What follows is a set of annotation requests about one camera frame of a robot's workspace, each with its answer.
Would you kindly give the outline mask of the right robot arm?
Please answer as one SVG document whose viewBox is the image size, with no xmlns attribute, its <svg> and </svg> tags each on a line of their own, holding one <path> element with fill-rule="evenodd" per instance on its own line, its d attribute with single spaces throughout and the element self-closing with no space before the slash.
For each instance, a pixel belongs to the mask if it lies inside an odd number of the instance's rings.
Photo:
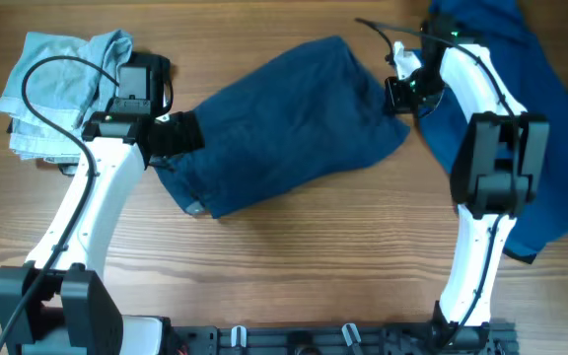
<svg viewBox="0 0 568 355">
<path fill-rule="evenodd" d="M 451 91 L 467 130 L 450 173 L 459 215 L 449 280 L 436 303 L 424 339 L 414 352 L 487 354 L 493 339 L 490 299 L 509 234 L 536 196 L 549 124 L 529 113 L 508 91 L 478 37 L 446 14 L 435 14 L 415 31 L 421 53 L 397 41 L 388 55 L 386 111 L 420 120 Z"/>
</svg>

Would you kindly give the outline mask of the blue t-shirt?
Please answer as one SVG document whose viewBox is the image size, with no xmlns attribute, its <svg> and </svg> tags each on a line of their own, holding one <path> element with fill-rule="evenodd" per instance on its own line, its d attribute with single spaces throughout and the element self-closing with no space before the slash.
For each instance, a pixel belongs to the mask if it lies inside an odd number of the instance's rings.
<svg viewBox="0 0 568 355">
<path fill-rule="evenodd" d="M 549 121 L 536 199 L 524 209 L 505 244 L 508 256 L 531 264 L 547 244 L 568 234 L 568 89 L 548 63 L 516 2 L 436 0 L 430 12 L 449 15 L 480 35 L 515 99 Z"/>
</svg>

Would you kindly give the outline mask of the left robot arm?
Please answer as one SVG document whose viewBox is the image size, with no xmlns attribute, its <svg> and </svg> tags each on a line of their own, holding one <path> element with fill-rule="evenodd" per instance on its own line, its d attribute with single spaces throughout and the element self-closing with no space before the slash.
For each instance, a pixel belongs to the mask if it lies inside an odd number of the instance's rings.
<svg viewBox="0 0 568 355">
<path fill-rule="evenodd" d="M 117 92 L 84 124 L 81 159 L 47 232 L 21 266 L 0 267 L 0 352 L 176 354 L 164 317 L 125 316 L 102 279 L 126 198 L 151 162 L 204 146 L 193 112 L 172 112 L 172 64 L 135 52 Z"/>
</svg>

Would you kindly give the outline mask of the dark navy blue shorts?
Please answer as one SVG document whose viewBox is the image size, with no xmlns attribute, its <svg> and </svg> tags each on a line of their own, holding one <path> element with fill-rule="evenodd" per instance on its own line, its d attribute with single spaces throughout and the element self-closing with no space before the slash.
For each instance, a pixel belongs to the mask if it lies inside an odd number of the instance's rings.
<svg viewBox="0 0 568 355">
<path fill-rule="evenodd" d="M 198 105 L 202 149 L 157 170 L 186 213 L 221 218 L 322 176 L 373 166 L 409 128 L 339 36 L 300 44 Z"/>
</svg>

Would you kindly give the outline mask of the black folded garment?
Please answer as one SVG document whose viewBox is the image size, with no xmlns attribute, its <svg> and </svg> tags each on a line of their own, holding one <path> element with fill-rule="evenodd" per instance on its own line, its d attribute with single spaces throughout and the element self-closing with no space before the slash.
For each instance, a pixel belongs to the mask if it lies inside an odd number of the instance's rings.
<svg viewBox="0 0 568 355">
<path fill-rule="evenodd" d="M 105 109 L 91 114 L 82 125 L 81 135 L 76 137 L 35 110 L 27 96 L 31 75 L 41 65 L 57 59 L 70 59 L 88 65 L 102 75 L 107 73 L 89 61 L 62 55 L 40 60 L 25 75 L 22 99 L 27 109 L 41 122 L 71 140 L 81 151 L 76 162 L 56 164 L 77 165 L 112 154 L 112 149 L 92 151 L 90 144 L 98 137 L 115 138 L 120 144 L 135 145 L 143 161 L 148 162 L 153 157 L 148 145 L 150 127 L 158 116 L 170 111 L 173 103 L 170 60 L 161 55 L 132 52 L 127 63 L 117 69 L 118 77 L 111 80 L 117 86 L 116 95 L 109 100 Z"/>
</svg>

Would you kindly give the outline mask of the light blue folded jeans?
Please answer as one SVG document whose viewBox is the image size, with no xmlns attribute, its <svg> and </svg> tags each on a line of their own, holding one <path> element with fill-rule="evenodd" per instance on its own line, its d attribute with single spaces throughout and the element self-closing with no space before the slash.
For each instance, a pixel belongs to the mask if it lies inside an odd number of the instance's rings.
<svg viewBox="0 0 568 355">
<path fill-rule="evenodd" d="M 22 99 L 22 82 L 31 67 L 48 57 L 66 55 L 89 61 L 106 71 L 70 59 L 45 63 L 31 75 L 27 96 L 32 107 L 72 135 L 81 135 L 91 114 L 106 108 L 117 92 L 111 81 L 129 60 L 131 34 L 116 30 L 89 40 L 29 32 L 20 59 L 0 98 L 0 113 L 12 118 L 9 148 L 22 160 L 44 159 L 50 163 L 74 163 L 80 149 L 68 138 L 36 118 Z"/>
</svg>

